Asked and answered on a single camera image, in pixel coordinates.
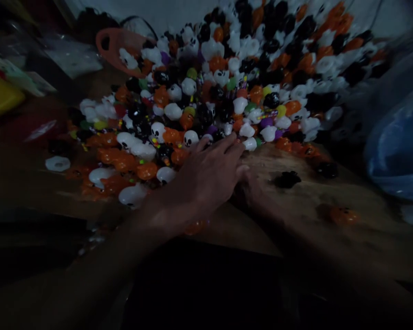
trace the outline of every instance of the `hand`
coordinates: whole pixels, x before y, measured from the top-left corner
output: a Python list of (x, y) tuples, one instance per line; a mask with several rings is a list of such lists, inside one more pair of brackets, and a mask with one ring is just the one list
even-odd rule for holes
[(235, 139), (232, 133), (205, 150), (209, 140), (200, 140), (176, 178), (146, 200), (144, 207), (166, 210), (162, 226), (170, 235), (181, 234), (192, 221), (207, 220), (231, 197), (245, 150)]

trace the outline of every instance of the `black figurine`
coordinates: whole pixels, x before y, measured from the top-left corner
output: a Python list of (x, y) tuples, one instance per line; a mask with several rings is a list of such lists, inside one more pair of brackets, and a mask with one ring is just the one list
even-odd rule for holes
[(297, 172), (282, 172), (281, 176), (278, 176), (274, 179), (274, 184), (279, 188), (291, 189), (297, 183), (300, 183), (301, 179), (298, 176)]

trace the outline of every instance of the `wooden table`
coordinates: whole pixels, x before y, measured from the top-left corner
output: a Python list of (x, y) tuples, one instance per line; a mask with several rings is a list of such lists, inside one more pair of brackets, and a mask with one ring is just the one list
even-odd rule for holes
[[(108, 94), (111, 83), (122, 83), (126, 77), (104, 69), (82, 78), (90, 97)], [(50, 111), (65, 107), (55, 97), (33, 99), (18, 111)], [(62, 173), (45, 169), (50, 157), (38, 149), (27, 150), (18, 144), (0, 140), (0, 205), (23, 206), (61, 214), (90, 223), (116, 220), (126, 209), (116, 200), (92, 202), (80, 193), (78, 181), (69, 181)], [(72, 162), (79, 162), (82, 153)], [(386, 199), (373, 186), (340, 167), (340, 177), (326, 180), (300, 158), (276, 150), (273, 145), (248, 154), (244, 162), (253, 166), (262, 187), (297, 219), (315, 228), (315, 237), (334, 249), (344, 248), (373, 263), (389, 277), (413, 283), (413, 227), (402, 222)], [(296, 171), (302, 182), (292, 189), (279, 189), (271, 180), (282, 171)], [(337, 227), (327, 222), (322, 205), (347, 206), (361, 215), (354, 226)], [(232, 248), (281, 256), (266, 234), (244, 213), (226, 203), (210, 218), (210, 225), (193, 239)]]

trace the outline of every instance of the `pile of toys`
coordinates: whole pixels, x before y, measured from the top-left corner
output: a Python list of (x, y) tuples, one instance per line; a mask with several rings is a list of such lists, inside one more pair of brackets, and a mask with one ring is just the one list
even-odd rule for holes
[[(373, 38), (343, 2), (221, 1), (202, 23), (167, 31), (140, 53), (120, 50), (144, 78), (69, 109), (70, 134), (97, 150), (99, 167), (67, 176), (83, 180), (94, 199), (116, 196), (135, 209), (177, 175), (199, 139), (214, 143), (234, 131), (248, 151), (273, 142), (336, 177), (336, 164), (310, 141), (336, 128), (354, 86), (388, 70)], [(50, 168), (70, 166), (60, 158)]]

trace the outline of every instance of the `orange plastic bucket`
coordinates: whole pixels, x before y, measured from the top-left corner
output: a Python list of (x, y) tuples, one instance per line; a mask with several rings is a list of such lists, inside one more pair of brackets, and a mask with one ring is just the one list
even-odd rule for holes
[[(105, 38), (109, 38), (108, 50), (104, 50), (101, 46), (101, 43)], [(156, 43), (155, 40), (148, 39), (129, 30), (111, 27), (98, 32), (96, 35), (96, 47), (101, 56), (115, 68), (124, 71), (130, 76), (142, 79), (145, 78), (145, 74), (142, 74), (138, 70), (127, 69), (119, 58), (119, 49), (125, 48), (130, 54), (133, 55), (134, 53), (137, 53), (140, 56), (142, 44), (147, 40), (151, 41), (153, 44)]]

